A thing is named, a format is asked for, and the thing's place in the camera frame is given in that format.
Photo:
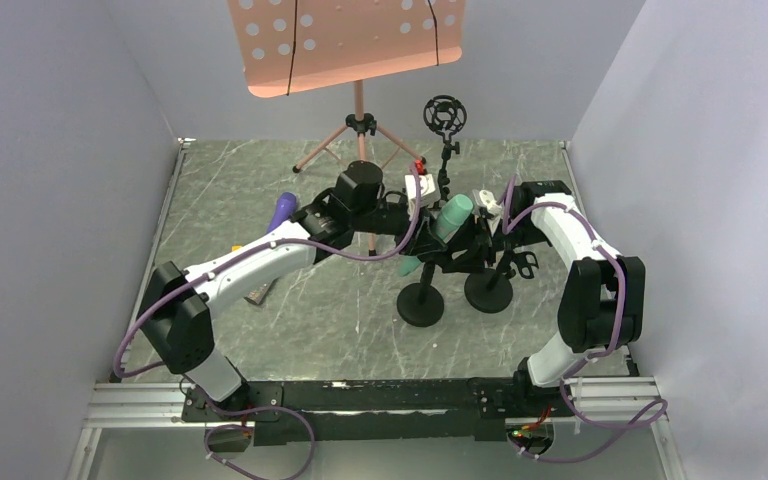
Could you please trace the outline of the teal toy microphone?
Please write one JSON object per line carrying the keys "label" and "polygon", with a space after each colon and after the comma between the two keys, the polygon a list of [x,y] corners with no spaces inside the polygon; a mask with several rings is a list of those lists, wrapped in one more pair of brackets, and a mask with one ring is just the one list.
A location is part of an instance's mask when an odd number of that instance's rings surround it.
{"label": "teal toy microphone", "polygon": [[[440,210],[436,217],[432,232],[441,240],[447,240],[472,214],[474,205],[472,200],[464,195],[457,194],[452,197]],[[416,256],[406,257],[400,264],[397,274],[404,277],[415,271],[423,264]]]}

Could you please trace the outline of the black round base mic stand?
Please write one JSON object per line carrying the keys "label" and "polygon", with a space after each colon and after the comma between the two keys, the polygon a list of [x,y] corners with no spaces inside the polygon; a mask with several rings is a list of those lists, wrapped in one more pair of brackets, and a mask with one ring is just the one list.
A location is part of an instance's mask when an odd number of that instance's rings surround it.
{"label": "black round base mic stand", "polygon": [[396,309],[407,324],[427,328],[438,323],[444,313],[442,294],[432,285],[436,265],[423,264],[420,280],[404,287],[396,299]]}

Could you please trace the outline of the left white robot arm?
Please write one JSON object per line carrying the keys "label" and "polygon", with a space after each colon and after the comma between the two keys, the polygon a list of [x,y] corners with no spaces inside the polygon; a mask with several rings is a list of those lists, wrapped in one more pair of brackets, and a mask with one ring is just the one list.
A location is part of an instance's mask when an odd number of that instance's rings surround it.
{"label": "left white robot arm", "polygon": [[322,262],[344,256],[356,233],[391,236],[392,255],[441,246],[431,233],[427,205],[435,201],[434,176],[411,166],[397,200],[388,200],[383,172],[355,161],[334,186],[259,239],[216,259],[180,268],[166,262],[154,269],[136,327],[162,364],[197,385],[216,403],[246,402],[245,378],[215,345],[213,322],[257,287]]}

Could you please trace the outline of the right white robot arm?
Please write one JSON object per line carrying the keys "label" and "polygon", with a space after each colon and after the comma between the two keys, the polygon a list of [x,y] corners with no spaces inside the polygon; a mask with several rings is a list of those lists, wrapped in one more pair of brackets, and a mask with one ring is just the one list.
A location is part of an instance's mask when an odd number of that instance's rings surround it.
{"label": "right white robot arm", "polygon": [[636,341],[642,333],[646,270],[638,257],[608,245],[559,180],[510,184],[502,199],[489,191],[449,200],[434,223],[450,248],[446,272],[466,274],[467,302],[499,313],[513,299],[510,278],[532,277],[529,246],[546,244],[566,269],[557,331],[523,371],[535,387],[553,387],[587,362]]}

